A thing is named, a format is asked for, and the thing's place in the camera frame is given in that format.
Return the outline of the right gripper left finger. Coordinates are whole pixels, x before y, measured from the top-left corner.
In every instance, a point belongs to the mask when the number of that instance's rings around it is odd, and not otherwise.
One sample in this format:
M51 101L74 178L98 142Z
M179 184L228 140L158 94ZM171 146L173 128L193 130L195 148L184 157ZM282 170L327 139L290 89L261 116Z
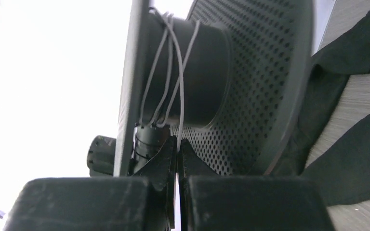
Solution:
M176 138L132 176L41 178L20 192L7 231L169 231L175 226Z

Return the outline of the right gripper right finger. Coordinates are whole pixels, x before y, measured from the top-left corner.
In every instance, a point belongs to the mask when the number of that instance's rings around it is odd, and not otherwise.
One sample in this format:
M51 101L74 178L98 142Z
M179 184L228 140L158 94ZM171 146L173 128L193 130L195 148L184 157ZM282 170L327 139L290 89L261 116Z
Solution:
M300 177L221 176L182 140L177 155L184 231L332 231L315 185Z

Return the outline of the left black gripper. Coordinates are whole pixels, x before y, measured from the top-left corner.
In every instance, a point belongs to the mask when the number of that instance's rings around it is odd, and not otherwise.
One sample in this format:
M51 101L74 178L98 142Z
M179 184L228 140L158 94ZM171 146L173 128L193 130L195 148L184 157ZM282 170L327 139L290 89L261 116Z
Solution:
M90 177L132 176L161 149L170 137L170 127L137 126L125 141L96 136L87 153Z

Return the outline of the dark grey cable spool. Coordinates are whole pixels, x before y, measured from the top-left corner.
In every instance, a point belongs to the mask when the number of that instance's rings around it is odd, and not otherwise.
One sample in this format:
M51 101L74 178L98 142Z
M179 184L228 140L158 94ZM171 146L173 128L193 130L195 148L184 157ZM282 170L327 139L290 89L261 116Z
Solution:
M219 174L267 175L297 120L310 0L196 0L186 19L132 2L117 139L165 123Z

